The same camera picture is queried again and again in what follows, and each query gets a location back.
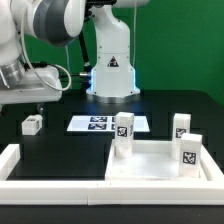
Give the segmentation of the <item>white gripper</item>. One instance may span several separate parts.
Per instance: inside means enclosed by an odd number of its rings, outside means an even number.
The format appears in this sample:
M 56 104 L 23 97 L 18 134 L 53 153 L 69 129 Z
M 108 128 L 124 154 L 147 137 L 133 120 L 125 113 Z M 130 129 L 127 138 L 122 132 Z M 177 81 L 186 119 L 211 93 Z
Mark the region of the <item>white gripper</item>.
M 58 101 L 62 96 L 62 86 L 59 71 L 55 67 L 37 68 L 36 71 L 44 81 L 54 86 L 54 89 L 45 85 L 31 70 L 28 70 L 14 88 L 0 87 L 0 104 L 36 103 L 36 113 L 43 115 L 43 102 Z

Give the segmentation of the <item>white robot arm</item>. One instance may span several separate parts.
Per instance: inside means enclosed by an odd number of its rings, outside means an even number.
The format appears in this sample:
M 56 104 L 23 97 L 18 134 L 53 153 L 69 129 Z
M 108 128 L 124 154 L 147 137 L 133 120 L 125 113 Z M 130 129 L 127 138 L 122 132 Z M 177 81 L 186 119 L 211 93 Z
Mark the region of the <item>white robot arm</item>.
M 65 90 L 59 67 L 32 67 L 26 34 L 57 47 L 81 36 L 94 21 L 97 64 L 90 69 L 90 99 L 122 103 L 140 94 L 130 64 L 130 30 L 114 8 L 136 8 L 150 0 L 0 0 L 0 105 L 57 101 Z

